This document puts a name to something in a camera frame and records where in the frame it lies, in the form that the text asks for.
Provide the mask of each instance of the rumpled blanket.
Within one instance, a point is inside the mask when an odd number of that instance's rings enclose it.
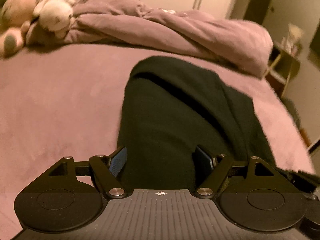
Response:
[[[256,23],[215,19],[198,10],[169,13],[139,0],[76,1],[76,22],[63,40],[36,21],[27,34],[27,46],[119,42],[207,60],[228,60],[259,78],[267,68],[272,40]]]

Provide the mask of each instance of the plush toy head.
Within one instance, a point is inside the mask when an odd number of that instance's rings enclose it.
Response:
[[[49,0],[41,9],[39,15],[40,26],[56,32],[70,25],[73,17],[72,7],[62,0]]]
[[[36,0],[7,0],[0,12],[5,25],[21,27],[26,21],[31,21],[36,7]]]

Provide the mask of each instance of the peach plush toy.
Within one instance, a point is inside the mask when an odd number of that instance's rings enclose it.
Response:
[[[6,31],[0,36],[0,58],[8,57],[25,44],[25,37],[33,19],[36,0],[7,0],[0,12]]]

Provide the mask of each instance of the dark object on wall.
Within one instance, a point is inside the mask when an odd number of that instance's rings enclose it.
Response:
[[[244,15],[244,20],[253,21],[262,25],[267,14],[270,1],[271,0],[250,0],[247,11]]]
[[[310,48],[320,57],[320,24],[310,44]]]

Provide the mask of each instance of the gray ribbed panel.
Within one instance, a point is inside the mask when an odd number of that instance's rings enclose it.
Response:
[[[104,212],[79,230],[43,234],[26,230],[18,240],[306,240],[295,229],[259,234],[230,223],[215,203],[193,197],[188,190],[135,190],[125,199],[111,200]]]

